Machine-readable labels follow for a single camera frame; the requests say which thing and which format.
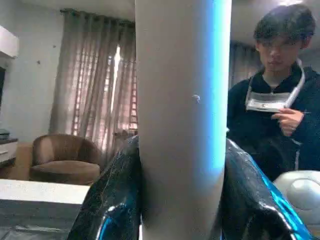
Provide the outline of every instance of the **curtain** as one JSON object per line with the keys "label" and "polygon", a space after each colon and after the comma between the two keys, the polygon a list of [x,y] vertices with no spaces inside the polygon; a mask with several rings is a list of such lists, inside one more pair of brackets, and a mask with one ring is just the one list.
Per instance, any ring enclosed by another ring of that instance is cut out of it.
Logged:
{"label": "curtain", "polygon": [[138,127],[135,41],[130,22],[64,13],[50,133],[87,138],[104,159],[113,155],[115,133]]}
{"label": "curtain", "polygon": [[229,89],[242,80],[253,76],[262,67],[259,53],[241,43],[230,44]]}

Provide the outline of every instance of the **neckband headphones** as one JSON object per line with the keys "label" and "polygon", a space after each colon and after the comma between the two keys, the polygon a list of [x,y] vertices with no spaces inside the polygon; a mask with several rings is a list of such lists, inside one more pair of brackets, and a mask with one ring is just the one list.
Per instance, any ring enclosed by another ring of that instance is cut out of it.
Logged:
{"label": "neckband headphones", "polygon": [[252,91],[252,81],[249,80],[249,86],[245,97],[246,110],[277,113],[279,109],[290,108],[297,99],[303,85],[306,81],[305,71],[300,59],[296,60],[297,65],[301,70],[301,78],[298,85],[291,93],[257,93]]}

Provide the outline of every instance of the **white table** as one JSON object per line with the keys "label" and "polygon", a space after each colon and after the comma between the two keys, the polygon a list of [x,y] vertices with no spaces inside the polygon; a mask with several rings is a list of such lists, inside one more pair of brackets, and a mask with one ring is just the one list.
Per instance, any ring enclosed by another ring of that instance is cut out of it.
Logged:
{"label": "white table", "polygon": [[0,213],[41,218],[51,228],[71,228],[89,188],[82,185],[0,179]]}

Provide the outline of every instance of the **person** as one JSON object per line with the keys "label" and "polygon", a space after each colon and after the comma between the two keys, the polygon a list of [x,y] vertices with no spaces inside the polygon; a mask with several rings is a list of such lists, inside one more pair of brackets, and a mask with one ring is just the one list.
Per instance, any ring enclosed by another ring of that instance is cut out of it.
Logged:
{"label": "person", "polygon": [[[320,170],[320,75],[298,60],[315,28],[312,12],[303,4],[271,10],[254,31],[263,69],[228,92],[227,137],[251,154],[272,181],[291,170]],[[291,106],[248,106],[252,95],[274,103],[297,86]]]}

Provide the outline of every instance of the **white cylinder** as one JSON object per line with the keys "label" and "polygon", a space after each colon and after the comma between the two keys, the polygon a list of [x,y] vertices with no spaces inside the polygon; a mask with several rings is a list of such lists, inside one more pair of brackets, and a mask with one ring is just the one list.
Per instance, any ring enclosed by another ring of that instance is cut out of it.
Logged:
{"label": "white cylinder", "polygon": [[136,0],[143,240],[220,237],[231,5]]}

